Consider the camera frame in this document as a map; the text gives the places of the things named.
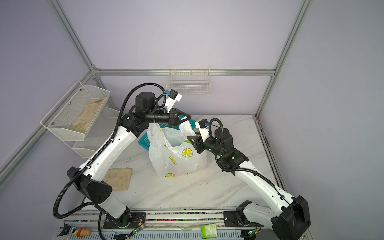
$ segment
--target white mesh basket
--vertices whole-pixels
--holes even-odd
[[[190,67],[191,65],[177,65],[179,68],[183,66]],[[167,90],[174,89],[181,95],[209,95],[211,92],[209,65],[192,66],[204,66],[205,69],[182,70],[170,67]]]
[[[75,142],[72,149],[83,158],[90,158],[111,136],[119,111],[105,107],[84,141]]]
[[[67,104],[60,110],[60,112],[45,126],[50,132],[62,141],[84,141],[88,135],[90,129],[95,123],[96,119],[100,115],[105,104],[108,102],[110,91],[98,88],[96,86],[83,86],[80,82],[79,89],[69,99]],[[93,99],[104,98],[102,103],[99,105],[97,112],[91,116],[91,123],[84,133],[71,130],[72,124],[82,113],[85,105],[87,105]]]

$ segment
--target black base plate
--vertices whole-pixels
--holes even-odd
[[[224,211],[224,225],[226,227],[241,227],[237,223],[236,219],[236,211]],[[251,222],[248,226],[244,227],[263,227],[263,225],[256,223],[256,222]]]
[[[132,229],[137,228],[139,226],[140,221],[145,223],[145,217],[146,217],[145,212],[131,212],[131,221],[126,228],[132,228]],[[114,218],[106,218],[103,228],[111,229],[111,228],[119,228],[119,227],[117,226],[117,223]]]

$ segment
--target aluminum frame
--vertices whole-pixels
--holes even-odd
[[[299,32],[299,29],[300,29],[301,25],[303,24],[305,17],[307,16],[307,13],[309,11],[310,6],[312,5],[312,2],[313,2],[313,0],[304,0],[301,7],[300,7],[299,13],[297,14],[296,19],[295,19],[295,23],[292,26],[292,29],[291,29],[289,36],[288,36],[288,39],[284,45],[283,51],[281,52],[279,60],[277,61],[276,68],[275,68],[275,74],[271,77],[269,84],[268,84],[268,87],[266,88],[265,93],[263,95],[262,101],[260,102],[260,105],[257,109],[257,112],[256,112],[257,118],[260,117],[260,114],[263,111],[265,103],[268,100],[269,95],[272,92],[272,88],[276,83],[276,80],[277,80],[277,78],[280,74],[280,71],[281,71],[281,69],[285,63],[285,60],[286,60],[286,58],[287,58],[287,56],[288,56],[288,54],[289,54],[289,52],[293,46],[293,43],[296,39],[296,36]]]
[[[80,80],[82,84],[86,84],[89,80],[93,79],[93,73],[88,72]],[[70,89],[60,100],[54,108],[62,108],[68,101],[68,99],[76,92],[75,89]],[[11,179],[16,170],[21,166],[23,160],[30,153],[33,147],[43,137],[48,130],[39,124],[39,126],[31,133],[31,135],[23,142],[23,144],[11,155],[11,157],[0,167],[0,190],[2,190],[5,184]]]
[[[85,65],[88,67],[89,72],[86,73],[86,75],[82,78],[80,81],[82,84],[86,84],[90,79],[94,79],[98,87],[106,89],[104,83],[102,82],[100,76],[168,76],[169,70],[168,69],[97,69],[91,59],[89,58],[83,44],[81,43],[78,35],[75,32],[75,29],[73,28],[68,16],[66,15],[64,8],[62,7],[59,0],[47,0],[49,4],[52,6],[52,9],[54,10],[57,18],[59,19],[60,23],[62,24],[65,32],[69,36],[71,42],[74,44],[77,52],[80,54],[82,60],[84,61]],[[265,151],[267,156],[270,158],[271,167],[273,164],[276,164],[272,155],[272,152],[270,151],[268,142],[266,141],[264,131],[262,130],[260,120],[258,117],[260,116],[266,101],[269,98],[269,95],[273,89],[273,86],[275,85],[279,73],[284,65],[284,62],[287,58],[287,55],[289,54],[289,51],[292,48],[292,45],[295,41],[295,38],[298,34],[298,31],[300,29],[300,26],[302,25],[308,10],[312,4],[313,0],[303,0],[303,3],[301,5],[301,8],[299,10],[299,13],[295,19],[295,22],[293,24],[293,27],[290,31],[290,34],[288,36],[288,39],[285,43],[285,46],[281,52],[281,55],[279,57],[279,60],[276,64],[276,68],[274,70],[272,69],[227,69],[227,70],[210,70],[211,76],[271,76],[268,87],[263,95],[262,101],[260,102],[260,105],[258,107],[258,110],[255,114],[255,117],[257,118],[255,120],[255,124],[258,127],[260,138],[262,139],[263,143],[265,144]],[[56,108],[59,108],[65,100],[70,96],[72,93],[71,91],[68,91],[62,99],[55,105]],[[111,99],[108,101],[111,108],[116,109],[116,105],[113,103]],[[46,132],[46,129],[39,125],[32,134],[25,140],[25,142],[16,150],[16,152],[6,161],[6,163],[1,166],[0,168],[0,190],[4,187],[4,185],[9,181],[10,177],[15,173],[15,170],[17,170],[20,166],[20,164],[23,162],[25,157],[28,155],[28,153],[33,149],[33,147],[38,143],[38,141],[41,139],[41,137]],[[278,171],[277,165],[275,168],[272,168],[275,170],[277,174],[277,178],[280,179],[280,183],[282,187],[284,186],[283,181],[281,180],[280,173]],[[306,231],[306,235],[308,239],[312,239],[309,231]]]
[[[178,70],[205,73],[207,70]],[[169,69],[96,69],[97,76],[168,76]],[[210,69],[211,76],[274,76],[274,69]]]

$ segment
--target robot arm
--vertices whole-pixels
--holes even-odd
[[[155,85],[164,90],[158,84],[141,84],[128,94],[125,103],[133,91],[146,85]],[[113,194],[112,187],[103,182],[103,178],[122,151],[149,127],[149,123],[167,123],[169,127],[173,127],[191,119],[190,115],[172,108],[176,101],[180,101],[181,95],[174,90],[164,91],[163,95],[165,93],[168,95],[168,99],[161,106],[157,104],[161,96],[156,98],[150,92],[143,92],[136,96],[135,105],[129,113],[118,119],[113,134],[100,149],[79,168],[71,167],[67,171],[70,181],[55,202],[53,215],[56,218],[69,216],[88,205],[83,204],[63,215],[58,213],[62,196],[73,184],[79,192],[91,200],[101,213],[107,214],[107,217],[113,220],[114,227],[128,226],[131,220],[129,208]],[[122,116],[124,106],[125,104],[120,111],[120,116]],[[180,119],[180,115],[186,116],[186,118]],[[212,121],[218,121],[220,124],[220,128],[215,131],[215,137],[211,132]],[[294,198],[261,174],[248,161],[247,156],[234,148],[232,136],[228,129],[223,128],[219,119],[212,119],[210,123],[203,119],[196,123],[196,127],[200,131],[200,136],[188,136],[187,139],[197,152],[201,153],[204,150],[212,152],[215,155],[216,163],[223,171],[231,172],[242,179],[271,207],[265,208],[245,201],[237,208],[238,226],[245,227],[250,222],[256,222],[272,228],[280,239],[297,240],[311,224],[307,201],[301,196]]]
[[[213,121],[220,124],[214,137],[211,132]],[[245,201],[237,208],[238,225],[243,227],[250,222],[259,223],[273,229],[280,239],[299,239],[311,225],[307,201],[302,196],[293,197],[260,173],[244,154],[234,148],[232,135],[227,128],[223,128],[219,119],[212,119],[209,123],[203,119],[196,122],[196,127],[200,136],[187,136],[187,139],[197,152],[212,152],[222,171],[231,172],[246,182],[270,207]]]
[[[136,96],[136,104],[131,111],[125,114],[120,121],[114,138],[108,139],[100,149],[78,169],[71,167],[67,171],[72,180],[79,175],[80,169],[84,171],[73,182],[76,189],[91,200],[97,209],[108,213],[115,219],[117,227],[126,227],[130,220],[130,211],[112,192],[112,187],[103,182],[103,179],[126,147],[149,127],[149,123],[167,123],[169,127],[179,125],[191,119],[191,116],[172,108],[176,101],[182,97],[174,90],[166,92],[168,99],[166,108],[157,105],[155,94],[143,92]]]

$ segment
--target wire basket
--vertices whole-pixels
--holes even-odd
[[[62,141],[84,141],[95,120],[100,115],[102,109],[109,99],[110,91],[96,86],[83,86],[80,84],[76,93],[68,100],[59,113],[50,121],[45,123],[45,118],[40,122],[51,133]],[[93,99],[101,99],[92,113],[87,115],[87,124],[81,131],[71,130],[73,123],[82,114],[84,107]]]
[[[111,136],[118,119],[119,111],[105,107],[96,119],[93,128],[84,141],[77,141],[71,147],[83,158],[90,158]]]
[[[209,95],[211,92],[209,65],[170,65],[167,90],[171,89],[181,95]]]

